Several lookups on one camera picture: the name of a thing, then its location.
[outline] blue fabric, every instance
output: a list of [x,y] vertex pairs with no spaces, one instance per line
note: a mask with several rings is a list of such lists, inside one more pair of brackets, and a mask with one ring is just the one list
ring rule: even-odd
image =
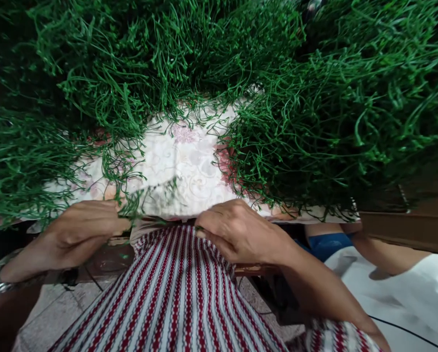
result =
[[348,235],[342,232],[309,237],[308,244],[310,248],[302,245],[298,240],[295,240],[295,242],[322,262],[325,262],[340,249],[352,246]]

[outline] wristwatch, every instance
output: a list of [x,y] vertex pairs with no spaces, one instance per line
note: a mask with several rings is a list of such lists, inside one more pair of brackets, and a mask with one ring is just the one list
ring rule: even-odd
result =
[[[9,255],[2,258],[0,260],[0,271],[8,262],[10,262],[12,259],[14,259],[22,250],[23,250],[23,248],[17,249],[15,251],[13,251],[12,253],[10,253]],[[38,274],[37,276],[34,276],[28,280],[25,280],[25,281],[22,281],[19,283],[5,283],[5,282],[2,282],[0,280],[0,293],[5,293],[8,291],[13,291],[13,290],[21,289],[24,287],[32,286],[36,283],[44,281],[44,279],[46,278],[46,274],[47,273],[44,272],[44,273]]]

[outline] sleeve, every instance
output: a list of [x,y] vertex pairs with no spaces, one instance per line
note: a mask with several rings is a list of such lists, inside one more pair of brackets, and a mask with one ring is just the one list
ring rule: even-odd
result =
[[380,281],[410,313],[438,333],[438,254],[421,260],[407,272]]
[[306,331],[286,346],[291,352],[383,352],[352,323],[328,319],[312,319]]

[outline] white floral tablecloth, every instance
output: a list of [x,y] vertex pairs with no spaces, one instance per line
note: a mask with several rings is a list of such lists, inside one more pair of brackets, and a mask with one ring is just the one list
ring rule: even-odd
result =
[[[224,145],[218,144],[218,136],[225,132],[227,125],[236,117],[236,106],[228,106],[202,125],[197,122],[205,121],[206,116],[215,115],[215,110],[210,108],[201,113],[189,112],[178,123],[163,120],[161,116],[155,118],[152,130],[142,140],[144,156],[141,150],[136,150],[133,152],[134,157],[129,160],[133,171],[141,172],[145,178],[129,177],[122,196],[151,189],[150,197],[144,201],[143,213],[166,220],[194,218],[217,203],[237,198],[227,173],[224,173],[228,172],[227,150]],[[126,146],[127,142],[120,142],[117,149],[123,149],[123,145]],[[81,160],[79,164],[85,164],[84,169],[78,171],[82,184],[56,180],[48,183],[47,189],[52,192],[70,190],[74,198],[69,204],[91,199],[113,199],[116,186],[104,177],[103,157]],[[166,185],[173,179],[176,179],[176,188],[172,192],[166,190]],[[295,210],[284,210],[279,206],[270,209],[267,205],[259,205],[250,197],[246,197],[245,201],[260,215],[275,222],[317,223],[317,218],[321,218],[324,213],[323,208],[311,207],[298,215]],[[327,215],[326,222],[344,221]]]

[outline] person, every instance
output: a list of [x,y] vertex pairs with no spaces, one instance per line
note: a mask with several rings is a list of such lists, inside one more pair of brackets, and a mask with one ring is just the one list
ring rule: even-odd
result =
[[438,254],[369,238],[360,223],[306,225],[306,237],[393,351],[438,352]]
[[[0,347],[11,346],[35,304],[42,272],[78,266],[129,229],[117,210],[111,201],[72,205],[1,263]],[[132,265],[51,351],[390,351],[343,282],[243,200],[215,205],[195,226],[146,234],[134,249]],[[234,263],[278,265],[306,332],[287,345],[277,337],[238,291]]]

